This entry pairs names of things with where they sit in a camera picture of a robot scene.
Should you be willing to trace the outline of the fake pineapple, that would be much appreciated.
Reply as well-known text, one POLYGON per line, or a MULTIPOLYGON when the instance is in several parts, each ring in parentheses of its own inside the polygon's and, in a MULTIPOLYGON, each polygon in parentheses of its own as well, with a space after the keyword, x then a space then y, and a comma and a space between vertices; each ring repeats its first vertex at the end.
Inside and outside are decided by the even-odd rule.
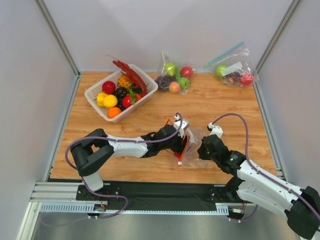
POLYGON ((121 75, 117 80, 117 86, 125 88, 127 91, 129 91, 132 88, 132 83, 127 76, 121 75))

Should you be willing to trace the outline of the green apple blue bag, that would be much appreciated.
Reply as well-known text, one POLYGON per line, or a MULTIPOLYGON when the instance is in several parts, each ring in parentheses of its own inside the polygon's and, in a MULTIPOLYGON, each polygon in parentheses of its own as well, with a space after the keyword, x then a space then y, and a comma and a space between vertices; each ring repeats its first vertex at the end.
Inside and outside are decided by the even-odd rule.
POLYGON ((218 76, 218 77, 222 77, 223 75, 222 75, 222 71, 224 71, 225 69, 227 69, 228 68, 228 66, 226 66, 226 65, 218 65, 217 67, 216 67, 216 69, 215 69, 215 74, 216 74, 216 76, 218 76))

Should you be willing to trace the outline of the orange fruit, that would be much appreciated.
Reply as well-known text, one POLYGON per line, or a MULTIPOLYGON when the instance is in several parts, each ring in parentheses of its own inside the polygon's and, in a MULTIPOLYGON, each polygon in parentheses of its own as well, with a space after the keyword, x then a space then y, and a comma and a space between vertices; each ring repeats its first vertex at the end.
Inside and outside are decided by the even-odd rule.
POLYGON ((120 113, 122 113, 122 110, 119 108, 119 107, 111 107, 108 109, 108 112, 107 112, 107 117, 109 119, 113 119, 115 118, 116 116, 118 116, 120 113))

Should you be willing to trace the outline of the peach in bag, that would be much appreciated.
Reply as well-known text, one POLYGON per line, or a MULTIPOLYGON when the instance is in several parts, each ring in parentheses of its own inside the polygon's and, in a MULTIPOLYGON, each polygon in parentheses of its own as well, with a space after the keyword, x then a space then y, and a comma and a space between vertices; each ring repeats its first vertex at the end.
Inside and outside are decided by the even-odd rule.
POLYGON ((177 94, 177 93, 180 92, 180 90, 181 90, 181 86, 180 86, 180 84, 179 84, 178 82, 173 81, 173 82, 170 83, 170 85, 169 85, 169 91, 170 91, 171 93, 177 94))

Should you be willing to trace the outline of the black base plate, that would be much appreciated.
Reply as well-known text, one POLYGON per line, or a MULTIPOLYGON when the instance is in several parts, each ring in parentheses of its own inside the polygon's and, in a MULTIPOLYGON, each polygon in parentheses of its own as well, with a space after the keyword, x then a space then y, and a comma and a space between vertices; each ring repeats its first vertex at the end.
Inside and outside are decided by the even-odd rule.
POLYGON ((243 204, 236 193, 239 181, 231 179, 226 185, 205 183, 169 183, 137 181, 104 181, 104 187, 98 194, 115 195, 101 197, 90 193, 81 184, 78 186, 78 201, 108 201, 108 209, 124 206, 127 197, 128 206, 140 210, 212 210, 219 203, 243 204))

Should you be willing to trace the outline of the red apple front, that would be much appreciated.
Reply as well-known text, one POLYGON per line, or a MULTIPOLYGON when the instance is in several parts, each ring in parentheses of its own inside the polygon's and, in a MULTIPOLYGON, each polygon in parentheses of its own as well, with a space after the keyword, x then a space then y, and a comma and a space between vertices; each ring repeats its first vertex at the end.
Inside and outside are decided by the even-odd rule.
POLYGON ((122 99, 122 105, 125 109, 131 107, 133 105, 132 103, 132 97, 130 95, 127 95, 125 96, 123 99, 122 99))

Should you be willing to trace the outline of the orange zip top bag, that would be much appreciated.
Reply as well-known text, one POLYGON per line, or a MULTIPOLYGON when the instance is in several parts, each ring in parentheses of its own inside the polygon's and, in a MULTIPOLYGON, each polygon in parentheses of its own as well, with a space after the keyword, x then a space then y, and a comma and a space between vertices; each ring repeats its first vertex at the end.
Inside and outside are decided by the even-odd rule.
POLYGON ((206 132, 203 128, 191 127, 184 131, 182 141, 186 140, 184 149, 180 152, 175 152, 171 149, 166 149, 172 155, 172 159, 177 161, 179 166, 191 166, 194 168, 205 168, 207 163, 199 158, 198 149, 201 146, 201 139, 206 132))

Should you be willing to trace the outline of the yellow lemon fruit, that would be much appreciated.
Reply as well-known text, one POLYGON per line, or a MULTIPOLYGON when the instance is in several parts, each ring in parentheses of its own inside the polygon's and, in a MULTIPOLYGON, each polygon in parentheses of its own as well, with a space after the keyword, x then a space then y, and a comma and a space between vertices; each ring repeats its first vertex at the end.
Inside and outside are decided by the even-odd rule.
POLYGON ((118 99, 115 95, 113 94, 109 94, 107 95, 103 101, 102 101, 102 104, 105 108, 112 108, 112 107, 115 107, 118 103, 118 99))

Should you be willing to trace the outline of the yellow bell pepper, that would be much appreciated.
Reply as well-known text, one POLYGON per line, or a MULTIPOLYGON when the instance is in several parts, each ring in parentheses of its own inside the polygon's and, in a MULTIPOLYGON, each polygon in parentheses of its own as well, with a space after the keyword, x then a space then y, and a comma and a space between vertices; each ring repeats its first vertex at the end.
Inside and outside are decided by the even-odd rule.
POLYGON ((104 99, 107 97, 108 95, 104 92, 100 92, 97 97, 96 97, 96 104, 98 107, 102 107, 104 108, 104 99))

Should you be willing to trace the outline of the red apple in bag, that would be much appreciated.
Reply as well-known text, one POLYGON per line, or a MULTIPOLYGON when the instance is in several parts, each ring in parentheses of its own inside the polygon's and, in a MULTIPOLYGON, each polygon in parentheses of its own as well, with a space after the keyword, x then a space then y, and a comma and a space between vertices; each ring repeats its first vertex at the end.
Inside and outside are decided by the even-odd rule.
POLYGON ((180 70, 180 76, 183 78, 191 78, 193 74, 194 71, 190 66, 184 66, 180 70))

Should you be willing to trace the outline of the red apple blue bag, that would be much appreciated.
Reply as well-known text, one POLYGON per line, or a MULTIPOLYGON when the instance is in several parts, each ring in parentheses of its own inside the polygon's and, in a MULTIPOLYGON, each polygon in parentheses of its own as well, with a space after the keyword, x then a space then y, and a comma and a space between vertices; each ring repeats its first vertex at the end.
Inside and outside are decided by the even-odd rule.
POLYGON ((252 73, 246 72, 241 75, 240 83, 243 86, 250 86, 254 82, 254 76, 252 73))

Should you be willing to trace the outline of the red fake lobster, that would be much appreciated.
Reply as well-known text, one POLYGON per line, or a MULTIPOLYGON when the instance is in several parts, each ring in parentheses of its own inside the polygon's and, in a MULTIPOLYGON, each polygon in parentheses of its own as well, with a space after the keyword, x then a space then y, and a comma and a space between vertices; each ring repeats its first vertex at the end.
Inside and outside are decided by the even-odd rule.
POLYGON ((144 97, 148 94, 147 86, 143 79, 125 62, 120 61, 112 55, 107 55, 107 57, 113 58, 113 64, 121 69, 121 72, 124 76, 128 77, 130 82, 134 84, 134 88, 141 88, 141 96, 144 97))

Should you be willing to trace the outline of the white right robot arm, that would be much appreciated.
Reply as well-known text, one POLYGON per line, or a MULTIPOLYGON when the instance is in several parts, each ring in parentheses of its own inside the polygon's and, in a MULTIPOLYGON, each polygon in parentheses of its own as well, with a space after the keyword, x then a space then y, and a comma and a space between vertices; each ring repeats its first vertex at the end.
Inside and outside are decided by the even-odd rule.
POLYGON ((320 230, 320 195, 311 186, 301 188, 259 167, 236 150, 229 150, 215 134, 205 136, 198 149, 202 160, 212 160, 224 173, 232 175, 232 191, 284 218, 300 237, 311 240, 320 230))

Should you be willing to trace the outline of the clear bag of fruit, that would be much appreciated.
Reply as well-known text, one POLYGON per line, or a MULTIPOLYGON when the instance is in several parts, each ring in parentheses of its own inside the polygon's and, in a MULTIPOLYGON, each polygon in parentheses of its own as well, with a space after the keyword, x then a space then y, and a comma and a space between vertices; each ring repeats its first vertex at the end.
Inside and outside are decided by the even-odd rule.
POLYGON ((170 58, 164 51, 162 56, 162 70, 154 78, 158 90, 163 93, 187 95, 194 77, 195 68, 170 58))

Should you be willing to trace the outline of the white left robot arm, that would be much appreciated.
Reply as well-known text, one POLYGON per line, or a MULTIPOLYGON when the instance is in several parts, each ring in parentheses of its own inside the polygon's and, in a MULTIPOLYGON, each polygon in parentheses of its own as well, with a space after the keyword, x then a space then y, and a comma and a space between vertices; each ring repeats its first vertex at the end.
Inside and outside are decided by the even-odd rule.
POLYGON ((71 152, 79 176, 90 190, 96 192, 104 187, 99 169, 109 158, 150 158, 162 150, 180 155, 187 144, 184 133, 188 127, 167 124, 157 132, 136 138, 107 135, 102 128, 98 128, 74 141, 67 150, 71 152))

